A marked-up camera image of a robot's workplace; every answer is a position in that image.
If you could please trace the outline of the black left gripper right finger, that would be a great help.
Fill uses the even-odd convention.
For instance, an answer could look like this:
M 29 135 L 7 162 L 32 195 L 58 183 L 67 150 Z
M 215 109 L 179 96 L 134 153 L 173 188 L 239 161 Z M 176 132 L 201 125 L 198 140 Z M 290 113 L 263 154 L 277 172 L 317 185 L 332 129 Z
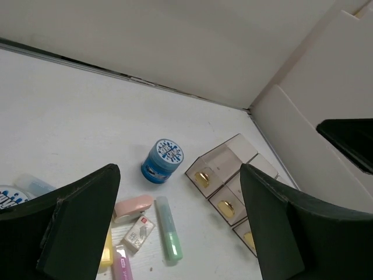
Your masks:
M 291 188 L 250 164 L 240 184 L 263 279 L 371 279 L 372 215 Z

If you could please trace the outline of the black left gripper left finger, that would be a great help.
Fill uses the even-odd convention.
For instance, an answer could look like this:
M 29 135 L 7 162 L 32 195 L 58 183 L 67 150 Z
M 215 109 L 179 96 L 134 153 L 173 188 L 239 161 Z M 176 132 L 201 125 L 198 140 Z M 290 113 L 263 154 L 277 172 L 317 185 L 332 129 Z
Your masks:
M 95 279 L 120 179 L 111 163 L 1 210 L 1 279 Z

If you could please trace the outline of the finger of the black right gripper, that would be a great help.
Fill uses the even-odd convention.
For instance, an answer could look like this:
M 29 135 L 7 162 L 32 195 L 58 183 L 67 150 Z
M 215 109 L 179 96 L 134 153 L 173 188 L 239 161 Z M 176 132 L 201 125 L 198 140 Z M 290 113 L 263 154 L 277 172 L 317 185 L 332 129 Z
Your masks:
M 372 174 L 372 119 L 328 119 L 316 131 L 362 172 Z

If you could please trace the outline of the yellow highlighter pen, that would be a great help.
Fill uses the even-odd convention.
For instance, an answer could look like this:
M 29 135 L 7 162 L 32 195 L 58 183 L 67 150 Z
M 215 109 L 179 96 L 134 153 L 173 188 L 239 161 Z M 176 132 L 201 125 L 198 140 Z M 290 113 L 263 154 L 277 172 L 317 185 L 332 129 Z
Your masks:
M 100 268 L 111 266 L 113 264 L 113 259 L 112 233 L 111 228 L 109 228 L 100 260 Z

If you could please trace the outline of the blue highlighter pen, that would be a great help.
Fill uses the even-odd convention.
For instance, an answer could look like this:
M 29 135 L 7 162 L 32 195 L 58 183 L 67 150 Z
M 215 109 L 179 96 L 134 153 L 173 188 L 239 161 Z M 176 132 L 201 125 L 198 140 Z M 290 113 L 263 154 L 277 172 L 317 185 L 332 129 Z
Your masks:
M 21 174 L 15 180 L 15 186 L 25 190 L 34 197 L 40 197 L 54 191 L 56 188 L 31 174 Z

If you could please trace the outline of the blue round jar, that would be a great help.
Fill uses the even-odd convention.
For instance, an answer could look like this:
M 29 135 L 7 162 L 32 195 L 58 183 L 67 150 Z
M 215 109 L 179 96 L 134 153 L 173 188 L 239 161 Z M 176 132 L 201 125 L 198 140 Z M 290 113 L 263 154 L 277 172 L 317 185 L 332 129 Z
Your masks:
M 170 139 L 159 139 L 141 165 L 143 176 L 152 183 L 163 184 L 184 160 L 181 147 Z
M 28 193 L 17 187 L 11 185 L 0 186 L 0 210 L 17 206 L 29 200 L 31 200 L 31 197 Z

